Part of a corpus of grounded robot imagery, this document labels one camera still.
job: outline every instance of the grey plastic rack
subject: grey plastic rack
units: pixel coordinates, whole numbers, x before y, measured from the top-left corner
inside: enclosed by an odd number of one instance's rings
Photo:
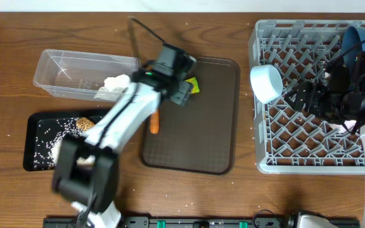
[[[254,97],[257,168],[265,174],[364,174],[359,135],[339,133],[314,115],[295,113],[283,96],[298,83],[326,83],[323,62],[341,53],[350,26],[365,21],[260,20],[248,42],[250,68],[272,64],[283,79],[283,95],[262,104]]]

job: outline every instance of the white object in container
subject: white object in container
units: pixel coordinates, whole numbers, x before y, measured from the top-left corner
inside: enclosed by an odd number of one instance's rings
[[[274,101],[283,92],[283,81],[272,65],[254,66],[250,72],[252,89],[257,99],[264,104]]]
[[[61,98],[105,101],[94,98],[105,79],[138,70],[137,58],[76,51],[45,50],[37,65],[34,85],[52,96]],[[130,91],[118,91],[120,95]],[[114,92],[100,91],[113,96]]]
[[[117,101],[130,83],[131,79],[125,74],[119,75],[118,77],[108,77],[104,80],[104,87],[98,89],[99,92],[94,96],[94,98],[100,98],[107,101]]]

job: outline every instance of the wooden table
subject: wooden table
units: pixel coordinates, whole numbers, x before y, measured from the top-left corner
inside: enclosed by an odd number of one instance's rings
[[[234,60],[241,68],[241,84],[232,171],[211,176],[145,167],[138,156],[139,130],[122,153],[116,197],[121,212],[252,217],[263,208],[277,214],[303,208],[362,219],[363,176],[263,175],[256,169],[247,41],[260,19],[365,20],[365,14],[0,13],[0,227],[40,227],[48,215],[75,213],[51,193],[52,171],[22,168],[27,119],[35,112],[96,108],[97,103],[54,98],[35,87],[32,79],[45,49],[130,56],[128,15],[194,56]],[[155,39],[141,28],[137,35],[144,57],[156,57]]]

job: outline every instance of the black cable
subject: black cable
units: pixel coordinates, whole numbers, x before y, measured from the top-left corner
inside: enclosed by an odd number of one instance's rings
[[[165,42],[159,35],[157,35],[154,31],[152,31],[152,29],[150,29],[149,27],[147,27],[146,25],[144,25],[143,23],[141,23],[138,19],[134,18],[133,16],[129,17],[130,20],[140,24],[140,26],[142,26],[143,28],[145,28],[149,33],[151,33],[152,35],[154,35],[157,39],[161,40],[162,42]]]
[[[92,196],[88,199],[87,209],[85,211],[81,211],[77,216],[77,223],[75,224],[76,227],[81,226],[84,228],[84,226],[88,222],[91,224],[91,227],[94,227],[94,223],[93,223],[93,221],[91,221],[91,219],[88,218],[88,215],[95,205],[96,198],[97,198],[97,194],[93,193]]]
[[[162,42],[165,42],[165,41],[159,35],[157,35],[154,31],[152,31],[152,29],[147,27],[145,24],[141,23],[138,19],[134,18],[133,16],[130,16],[129,21],[127,23],[127,28],[129,30],[129,37],[130,37],[130,40],[132,43],[133,56],[141,60],[139,48],[138,48],[138,42],[136,41],[136,36],[134,33],[133,22],[138,23],[140,26],[145,28],[149,33],[154,35],[157,39],[161,40]]]
[[[343,54],[341,54],[340,56],[336,57],[333,61],[330,61],[330,64],[334,64],[337,61],[339,61],[341,58],[343,58],[346,54],[348,54],[349,52],[351,52],[353,49],[359,47],[361,44],[365,44],[365,40],[358,42],[357,44],[354,44],[354,46],[352,46],[351,48],[349,48],[347,51],[345,51]]]
[[[104,139],[106,133],[108,132],[108,129],[110,128],[110,126],[112,125],[112,123],[119,117],[119,115],[134,101],[134,98],[136,97],[136,94],[138,93],[138,89],[139,89],[139,83],[136,83],[136,87],[133,91],[132,97],[128,100],[128,102],[122,107],[121,110],[119,110],[119,112],[112,117],[111,121],[109,121],[109,123],[104,127],[102,133],[101,133],[101,137],[99,137],[99,141],[96,144],[96,147],[99,148],[99,146],[102,143],[102,140]]]
[[[259,212],[257,212],[255,215],[254,215],[254,217],[253,217],[253,225],[254,225],[254,227],[255,228],[260,228],[256,223],[255,223],[255,220],[256,220],[256,217],[259,215],[259,213],[261,213],[261,212],[270,212],[273,216],[274,216],[274,218],[279,222],[279,226],[281,227],[281,222],[280,222],[280,220],[278,220],[278,218],[277,218],[277,216],[276,216],[276,214],[274,214],[272,211],[270,211],[270,210],[268,210],[268,209],[263,209],[263,210],[259,210]]]
[[[66,228],[68,228],[68,225],[70,225],[71,224],[71,226],[72,226],[72,228],[75,228],[75,226],[74,226],[74,223],[77,223],[77,219],[78,219],[78,217],[80,216],[80,214],[81,214],[82,212],[79,212],[74,218],[72,218],[68,223],[67,223],[67,225],[66,225]],[[91,221],[91,219],[88,219],[87,220],[90,224],[92,224],[92,228],[94,227],[94,224],[93,224],[93,221]]]

